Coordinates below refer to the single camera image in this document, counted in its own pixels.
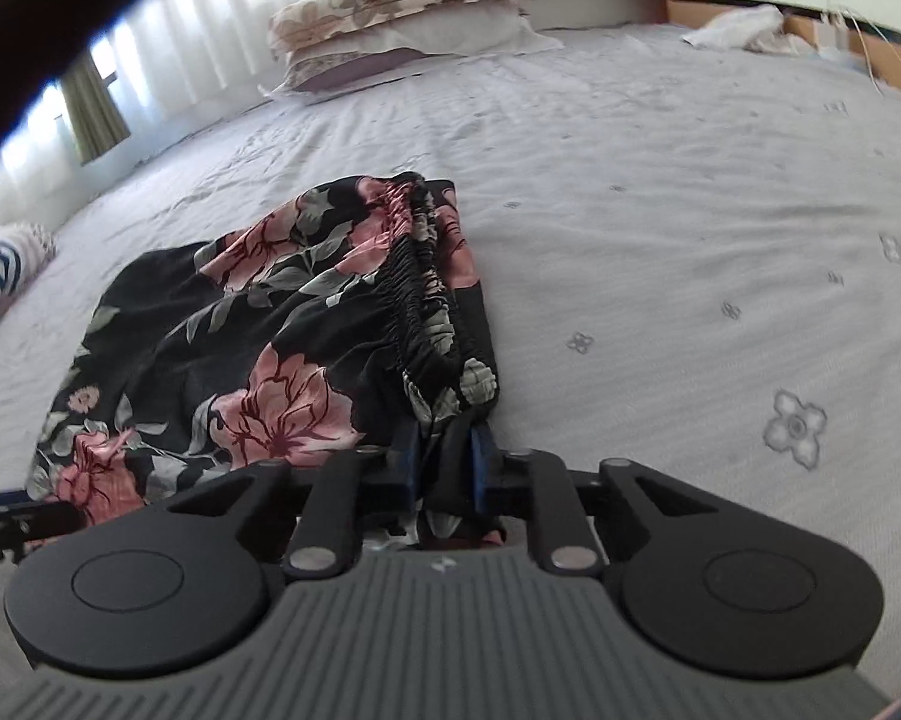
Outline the green curtain left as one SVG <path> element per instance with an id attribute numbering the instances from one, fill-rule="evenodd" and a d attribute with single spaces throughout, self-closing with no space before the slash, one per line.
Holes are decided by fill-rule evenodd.
<path id="1" fill-rule="evenodd" d="M 130 128 L 88 49 L 76 55 L 58 86 L 81 164 L 99 160 L 130 137 Z"/>

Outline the white floral bed sheet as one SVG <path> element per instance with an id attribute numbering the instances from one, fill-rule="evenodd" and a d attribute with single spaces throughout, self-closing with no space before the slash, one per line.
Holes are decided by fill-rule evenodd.
<path id="1" fill-rule="evenodd" d="M 862 667 L 901 694 L 901 94 L 820 60 L 569 31 L 188 138 L 58 232 L 0 322 L 0 491 L 128 262 L 403 171 L 457 188 L 499 442 L 633 458 L 851 546 L 885 589 Z"/>

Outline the striped bolster pillow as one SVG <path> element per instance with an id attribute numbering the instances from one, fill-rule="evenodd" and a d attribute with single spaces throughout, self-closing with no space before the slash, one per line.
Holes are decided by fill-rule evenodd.
<path id="1" fill-rule="evenodd" d="M 0 227 L 0 317 L 55 257 L 52 234 L 39 224 Z"/>

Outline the white sheer curtain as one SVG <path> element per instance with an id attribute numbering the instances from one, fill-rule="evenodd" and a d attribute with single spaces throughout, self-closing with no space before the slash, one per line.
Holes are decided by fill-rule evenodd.
<path id="1" fill-rule="evenodd" d="M 130 137 L 81 164 L 62 75 L 42 82 L 0 145 L 0 224 L 58 226 L 137 164 L 254 98 L 275 66 L 268 20 L 297 1 L 138 0 L 95 29 L 85 49 Z"/>

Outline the white crumpled cloth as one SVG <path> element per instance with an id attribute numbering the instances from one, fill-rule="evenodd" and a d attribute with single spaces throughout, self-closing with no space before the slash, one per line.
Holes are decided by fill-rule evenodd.
<path id="1" fill-rule="evenodd" d="M 685 32 L 681 40 L 695 49 L 747 50 L 753 54 L 787 57 L 816 52 L 809 41 L 786 31 L 786 16 L 774 5 L 724 11 L 702 28 Z"/>

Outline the black floral pants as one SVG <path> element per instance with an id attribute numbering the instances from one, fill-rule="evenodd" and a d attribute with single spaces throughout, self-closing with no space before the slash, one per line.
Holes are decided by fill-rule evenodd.
<path id="1" fill-rule="evenodd" d="M 257 461 L 384 447 L 405 422 L 436 442 L 498 397 L 453 185 L 343 177 L 120 271 L 26 491 L 99 525 Z"/>

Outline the white lower pillow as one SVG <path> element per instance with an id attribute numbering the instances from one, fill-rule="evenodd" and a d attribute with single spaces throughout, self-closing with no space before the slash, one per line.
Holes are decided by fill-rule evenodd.
<path id="1" fill-rule="evenodd" d="M 512 2 L 439 5 L 315 46 L 285 50 L 283 78 L 270 96 L 325 96 L 419 62 L 542 54 L 561 47 L 560 39 L 535 31 Z"/>

